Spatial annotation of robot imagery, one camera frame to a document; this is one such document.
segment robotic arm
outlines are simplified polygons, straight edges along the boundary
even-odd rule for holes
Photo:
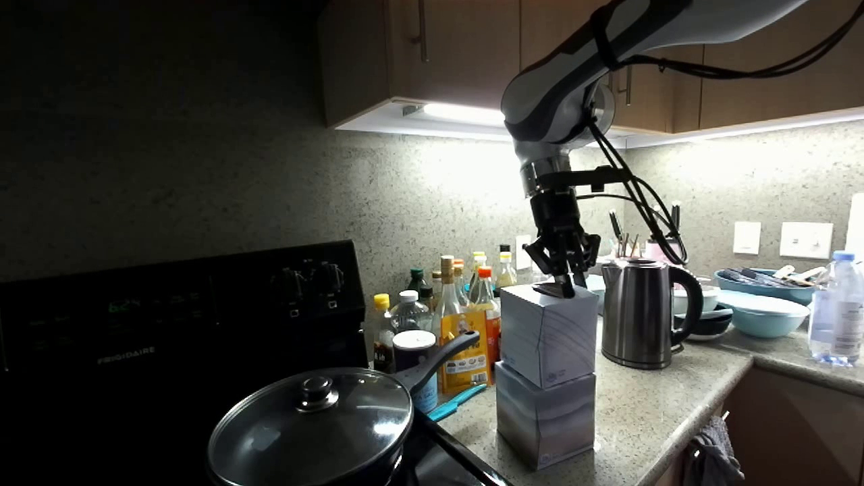
[[[667,45],[732,44],[798,9],[805,0],[611,0],[557,52],[519,72],[503,98],[536,241],[527,245],[554,276],[546,294],[573,298],[586,286],[600,234],[580,228],[573,187],[624,180],[620,170],[573,174],[566,151],[608,129],[608,98],[594,83],[629,56]]]

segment pan handle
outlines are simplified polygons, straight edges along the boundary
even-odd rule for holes
[[[478,333],[459,334],[455,340],[451,340],[451,342],[442,346],[442,348],[434,346],[434,348],[428,352],[428,356],[427,356],[418,368],[399,371],[399,372],[393,372],[392,378],[399,380],[407,392],[416,392],[418,386],[424,386],[424,384],[434,375],[434,371],[438,371],[446,359],[455,356],[462,348],[474,346],[478,340],[480,340]]]

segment wall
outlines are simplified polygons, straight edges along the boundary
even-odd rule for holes
[[[368,294],[528,229],[511,143],[326,129],[291,0],[0,4],[0,282],[351,238]]]
[[[832,245],[845,245],[851,194],[864,191],[864,125],[832,125],[786,133],[629,151],[636,175],[669,199],[681,199],[690,268],[806,271],[827,259],[781,259],[783,222],[832,222]],[[732,253],[732,225],[760,222],[759,256]]]

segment cable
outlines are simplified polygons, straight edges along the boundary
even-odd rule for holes
[[[663,60],[663,56],[632,56],[624,60],[620,66],[659,66],[659,67],[669,67],[686,76],[697,76],[697,78],[781,78],[781,76],[791,76],[797,70],[809,67],[813,62],[818,62],[820,56],[827,56],[854,27],[855,21],[864,17],[864,0],[858,4],[858,9],[820,44],[816,44],[813,49],[769,66],[769,67],[759,67],[759,70],[728,70],[728,67],[719,67],[719,66],[697,66],[697,62],[681,62],[681,60]]]
[[[625,180],[624,180],[625,197],[624,197],[624,199],[629,199],[629,202],[636,207],[636,214],[643,217],[644,228],[650,229],[654,244],[663,252],[663,256],[667,256],[669,263],[686,265],[686,245],[683,245],[683,241],[681,241],[681,234],[677,234],[677,228],[673,228],[673,214],[669,214],[669,207],[663,205],[663,199],[654,191],[650,183],[644,183],[643,178],[636,178],[636,175],[629,170],[625,159],[624,159],[624,156],[616,151],[616,147],[602,136],[602,129],[596,126],[596,122],[590,122],[589,129],[590,129],[600,151],[605,155],[605,159],[608,159],[612,168],[624,170],[624,175],[625,175]],[[644,197],[643,190],[659,202],[659,211],[654,211],[654,207],[647,205],[647,197]]]
[[[575,199],[624,199],[624,202],[634,202],[634,199],[629,199],[625,194],[577,194]]]

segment upper cabinet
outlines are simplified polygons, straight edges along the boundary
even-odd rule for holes
[[[608,0],[523,0],[520,4],[520,67],[535,66],[565,37],[582,27]],[[690,56],[690,49],[669,49],[661,56]],[[624,67],[602,78],[612,95],[612,125],[624,129],[673,133],[677,110],[697,110],[693,98],[675,98],[686,78],[647,66]]]
[[[778,24],[723,45],[705,45],[705,62],[737,70],[778,66],[835,32],[858,0],[805,4]],[[701,81],[700,126],[763,122],[864,105],[864,27],[854,27],[816,66],[752,81]]]
[[[608,0],[328,0],[318,18],[326,122],[393,98],[500,109],[507,81],[550,55]],[[858,0],[805,4],[723,45],[654,56],[767,67],[827,37]],[[864,105],[864,27],[813,67],[763,81],[701,81],[650,66],[605,76],[612,126],[689,133]]]
[[[550,55],[605,0],[331,0],[318,18],[326,122],[384,101],[500,109],[507,81]],[[602,78],[617,126],[673,125],[675,72],[632,67]]]
[[[318,45],[328,125],[389,98],[490,109],[519,72],[519,0],[328,0]]]

